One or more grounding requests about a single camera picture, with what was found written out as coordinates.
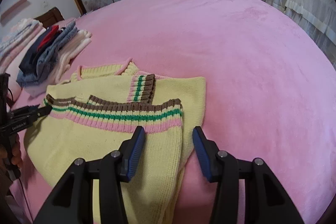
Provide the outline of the dark wooden headboard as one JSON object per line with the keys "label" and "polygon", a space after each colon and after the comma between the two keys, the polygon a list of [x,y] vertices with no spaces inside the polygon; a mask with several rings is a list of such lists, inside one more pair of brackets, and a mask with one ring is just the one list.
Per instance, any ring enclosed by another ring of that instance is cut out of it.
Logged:
{"label": "dark wooden headboard", "polygon": [[62,16],[61,12],[57,7],[53,7],[44,14],[37,16],[35,20],[41,22],[44,28],[48,28],[54,25],[55,23],[64,20],[64,17]]}

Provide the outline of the folded pale pink garment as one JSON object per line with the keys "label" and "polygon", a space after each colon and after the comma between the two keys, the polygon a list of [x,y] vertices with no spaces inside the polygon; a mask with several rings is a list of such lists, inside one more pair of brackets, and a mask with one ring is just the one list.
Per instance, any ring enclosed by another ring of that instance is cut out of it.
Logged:
{"label": "folded pale pink garment", "polygon": [[49,76],[38,85],[23,88],[30,96],[37,97],[45,93],[49,85],[60,83],[62,75],[70,68],[70,62],[74,59],[90,42],[92,34],[87,30],[80,30],[59,52],[56,64]]}

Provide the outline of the folded blue jeans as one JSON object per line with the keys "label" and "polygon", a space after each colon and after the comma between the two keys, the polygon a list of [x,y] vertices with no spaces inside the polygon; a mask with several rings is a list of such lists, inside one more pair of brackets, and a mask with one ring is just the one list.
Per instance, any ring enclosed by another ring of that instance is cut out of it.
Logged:
{"label": "folded blue jeans", "polygon": [[35,42],[27,51],[19,65],[17,76],[17,83],[21,88],[38,86],[49,77],[58,62],[58,52],[78,33],[75,21],[57,33],[41,50],[37,50]]}

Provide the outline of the pink pillow with orange print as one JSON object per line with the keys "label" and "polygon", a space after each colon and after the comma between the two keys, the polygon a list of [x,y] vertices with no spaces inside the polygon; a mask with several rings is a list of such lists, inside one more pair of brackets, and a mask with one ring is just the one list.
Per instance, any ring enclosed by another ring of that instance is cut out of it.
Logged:
{"label": "pink pillow with orange print", "polygon": [[18,53],[18,55],[13,59],[13,61],[7,67],[6,73],[8,73],[10,75],[10,77],[9,77],[9,89],[10,89],[10,91],[7,92],[7,96],[13,102],[15,102],[18,99],[18,97],[19,97],[19,95],[22,91],[22,88],[17,83],[17,76],[18,76],[18,73],[19,73],[19,65],[22,62],[22,60],[23,60],[26,52],[30,48],[30,46],[33,45],[33,43],[36,41],[36,39],[43,32],[45,32],[45,30],[46,29],[44,27],[42,27],[42,29],[39,32],[34,31],[28,37],[28,39],[26,39],[26,42],[28,42],[28,43],[25,45],[24,48],[22,48],[22,50]]}

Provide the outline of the pink wall shelf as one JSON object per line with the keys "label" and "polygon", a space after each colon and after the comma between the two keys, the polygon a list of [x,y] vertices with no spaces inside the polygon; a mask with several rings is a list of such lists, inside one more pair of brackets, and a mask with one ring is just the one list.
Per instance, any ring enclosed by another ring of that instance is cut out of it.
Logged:
{"label": "pink wall shelf", "polygon": [[7,10],[1,13],[1,25],[6,25],[10,20],[16,15],[22,12],[25,8],[30,5],[29,0],[18,0],[13,5],[11,5]]}

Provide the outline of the navy red folded garment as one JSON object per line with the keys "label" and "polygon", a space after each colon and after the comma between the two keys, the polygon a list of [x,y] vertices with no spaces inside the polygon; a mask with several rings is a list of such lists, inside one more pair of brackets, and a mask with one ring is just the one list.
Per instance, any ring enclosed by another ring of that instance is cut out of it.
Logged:
{"label": "navy red folded garment", "polygon": [[58,25],[50,26],[43,32],[33,43],[32,46],[26,52],[23,60],[19,65],[19,69],[24,73],[31,73],[36,67],[38,58],[51,46],[54,40],[61,34],[63,28],[59,28]]}

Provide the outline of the yellow knitted striped cardigan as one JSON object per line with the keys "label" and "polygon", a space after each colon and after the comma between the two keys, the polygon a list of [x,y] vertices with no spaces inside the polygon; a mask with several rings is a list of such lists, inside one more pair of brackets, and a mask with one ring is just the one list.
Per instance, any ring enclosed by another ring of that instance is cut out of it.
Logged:
{"label": "yellow knitted striped cardigan", "polygon": [[130,139],[137,126],[146,141],[122,195],[130,223],[172,223],[192,131],[203,122],[206,81],[141,74],[133,63],[80,68],[47,88],[48,116],[30,127],[24,146],[51,186],[79,157],[96,160]]}

